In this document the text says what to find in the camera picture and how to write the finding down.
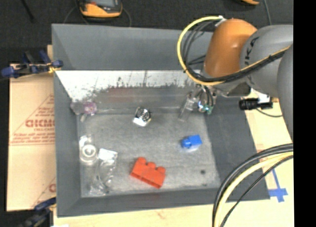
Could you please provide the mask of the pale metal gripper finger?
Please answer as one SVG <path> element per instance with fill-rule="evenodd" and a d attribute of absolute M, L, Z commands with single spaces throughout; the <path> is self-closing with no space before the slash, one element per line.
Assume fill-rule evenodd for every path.
<path fill-rule="evenodd" d="M 179 110 L 178 119 L 180 121 L 186 121 L 190 115 L 190 99 L 186 98 Z"/>
<path fill-rule="evenodd" d="M 189 93 L 187 96 L 187 110 L 188 112 L 192 112 L 197 104 L 197 98 L 193 94 L 193 92 Z"/>

